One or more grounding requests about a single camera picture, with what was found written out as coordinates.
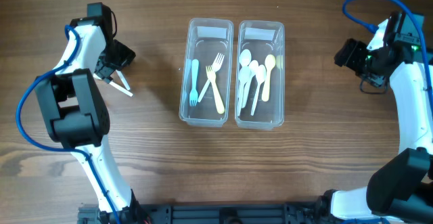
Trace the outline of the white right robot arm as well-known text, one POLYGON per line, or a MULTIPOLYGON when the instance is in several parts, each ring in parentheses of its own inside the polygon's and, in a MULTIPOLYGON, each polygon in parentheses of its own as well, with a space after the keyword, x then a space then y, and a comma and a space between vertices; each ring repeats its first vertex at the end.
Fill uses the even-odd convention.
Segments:
POLYGON ((395 96, 400 142, 398 155, 375 172, 367 186, 319 197, 318 222, 405 223, 432 222, 432 109, 427 76, 432 74, 432 50, 422 49, 418 38, 382 42, 377 49, 354 39, 335 55, 369 82, 382 79, 395 96))

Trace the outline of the white plastic spoon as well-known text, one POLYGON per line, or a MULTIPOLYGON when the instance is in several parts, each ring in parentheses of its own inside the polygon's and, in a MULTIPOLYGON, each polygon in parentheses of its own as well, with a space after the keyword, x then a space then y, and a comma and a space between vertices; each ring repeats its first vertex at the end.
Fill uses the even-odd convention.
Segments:
POLYGON ((250 69, 250 74, 249 74, 249 77, 247 79, 247 83, 244 86, 244 92, 243 92, 243 97, 242 97, 242 108, 246 107, 248 94, 249 94, 249 90, 250 90, 250 85, 251 85, 253 77, 256 74, 256 69, 258 68, 258 61, 252 60, 251 63, 248 65, 248 67, 250 69))
POLYGON ((239 91, 237 94, 237 116, 240 115, 241 112, 241 107, 242 107, 242 97, 243 97, 243 92, 244 92, 244 86, 248 80, 248 78, 250 77, 250 73, 251 73, 251 69, 249 66, 244 66, 241 68, 240 72, 239 72, 239 91))
POLYGON ((239 56, 239 63, 241 67, 246 67, 252 61, 252 54, 249 49, 244 49, 239 56))
POLYGON ((257 70, 256 70, 256 82, 257 82, 257 86, 256 86, 256 91, 254 94, 254 100, 252 103, 252 109, 251 109, 251 116, 254 116, 255 110, 256 110, 256 105, 257 105, 257 101, 258 101, 258 94, 260 92, 260 86, 261 84, 265 81, 266 79, 266 68, 264 65, 260 65, 257 70))

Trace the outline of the yellow plastic fork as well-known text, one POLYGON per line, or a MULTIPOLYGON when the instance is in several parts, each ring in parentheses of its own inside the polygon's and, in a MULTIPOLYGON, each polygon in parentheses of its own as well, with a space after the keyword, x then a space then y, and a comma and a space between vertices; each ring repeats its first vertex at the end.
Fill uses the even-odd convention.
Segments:
POLYGON ((219 93, 217 84, 216 84, 216 73, 212 69, 212 66, 206 67, 206 76, 212 85, 212 91, 214 94, 214 102, 216 106, 216 110, 219 114, 223 114, 225 112, 225 107, 223 105, 223 101, 221 99, 221 95, 219 93))

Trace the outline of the blue plastic fork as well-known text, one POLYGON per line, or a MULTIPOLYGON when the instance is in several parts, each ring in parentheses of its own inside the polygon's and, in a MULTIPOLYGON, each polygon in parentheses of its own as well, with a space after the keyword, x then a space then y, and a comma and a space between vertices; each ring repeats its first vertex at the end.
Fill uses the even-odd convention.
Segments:
POLYGON ((194 107, 198 102, 197 79, 200 62, 197 59, 191 62, 191 91, 189 93, 189 105, 194 107))

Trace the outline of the yellow plastic spoon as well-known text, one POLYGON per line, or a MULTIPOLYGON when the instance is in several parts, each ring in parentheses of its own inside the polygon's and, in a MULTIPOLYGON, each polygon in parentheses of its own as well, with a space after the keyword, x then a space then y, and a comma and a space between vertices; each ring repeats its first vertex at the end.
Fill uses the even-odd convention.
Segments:
POLYGON ((270 97, 271 71, 272 71, 272 69, 274 69, 275 65, 276 65, 275 56, 272 54, 269 54, 265 58, 266 79, 265 79, 263 92, 262 92, 262 96, 261 96, 261 99, 264 102, 267 102, 269 100, 269 97, 270 97))

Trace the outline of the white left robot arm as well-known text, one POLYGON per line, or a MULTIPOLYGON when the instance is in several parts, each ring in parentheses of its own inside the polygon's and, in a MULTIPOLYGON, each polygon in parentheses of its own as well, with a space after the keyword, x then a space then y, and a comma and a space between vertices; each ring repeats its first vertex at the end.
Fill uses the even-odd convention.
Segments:
POLYGON ((103 17, 77 18, 65 27, 68 44, 59 63, 36 79, 37 95, 50 138, 81 164, 98 198, 103 223, 137 220, 133 190, 123 179, 108 143, 110 116, 93 73, 101 59, 122 45, 103 17))

